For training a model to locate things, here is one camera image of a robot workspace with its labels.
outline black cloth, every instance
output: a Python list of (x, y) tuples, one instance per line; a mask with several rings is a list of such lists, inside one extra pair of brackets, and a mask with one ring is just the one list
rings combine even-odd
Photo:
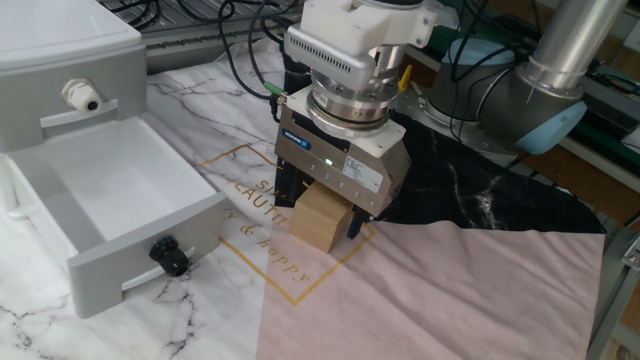
[(411, 168), (380, 219), (401, 224), (449, 220), (461, 228), (602, 233), (574, 196), (510, 172), (412, 118), (393, 113), (406, 130)]

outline label sticker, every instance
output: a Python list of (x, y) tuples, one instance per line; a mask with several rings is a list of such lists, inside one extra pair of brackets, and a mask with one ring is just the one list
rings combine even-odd
[(322, 107), (327, 107), (327, 104), (329, 103), (329, 99), (327, 99), (326, 97), (322, 96), (322, 94), (320, 94), (320, 92), (318, 92), (318, 90), (313, 90), (313, 98), (316, 100), (318, 105), (320, 105)]
[(292, 133), (291, 131), (287, 130), (287, 129), (282, 129), (282, 135), (284, 135), (284, 137), (286, 137), (287, 139), (293, 141), (294, 143), (300, 145), (301, 147), (307, 149), (307, 150), (311, 150), (311, 144), (309, 144), (309, 142), (301, 137), (299, 137), (298, 135)]
[(342, 173), (376, 194), (380, 190), (382, 174), (351, 156), (347, 156), (347, 159), (344, 161)]

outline black knob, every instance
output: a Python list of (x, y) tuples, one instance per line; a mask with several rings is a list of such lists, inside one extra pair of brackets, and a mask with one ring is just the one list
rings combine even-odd
[(178, 242), (171, 236), (156, 241), (151, 247), (149, 257), (157, 261), (171, 277), (177, 277), (189, 269), (189, 258), (180, 250)]

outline cooling vent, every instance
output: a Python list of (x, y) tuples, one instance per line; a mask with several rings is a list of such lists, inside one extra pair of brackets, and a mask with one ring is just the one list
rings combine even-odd
[(345, 73), (347, 75), (351, 72), (351, 67), (349, 65), (343, 63), (342, 61), (334, 58), (331, 55), (327, 55), (324, 51), (320, 51), (320, 50), (314, 48), (313, 46), (305, 43), (304, 41), (301, 41), (300, 39), (292, 37), (290, 42), (291, 42), (291, 44), (293, 44), (296, 47), (302, 49), (303, 51), (307, 52), (308, 54), (311, 54), (311, 55), (315, 56), (318, 59), (322, 59), (326, 64), (330, 64), (336, 70), (342, 71), (343, 73)]

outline light blue joint cap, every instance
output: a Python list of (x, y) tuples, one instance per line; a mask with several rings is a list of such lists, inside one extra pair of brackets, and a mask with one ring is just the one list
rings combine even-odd
[(564, 109), (516, 142), (516, 146), (533, 155), (544, 154), (560, 142), (587, 112), (580, 101)]

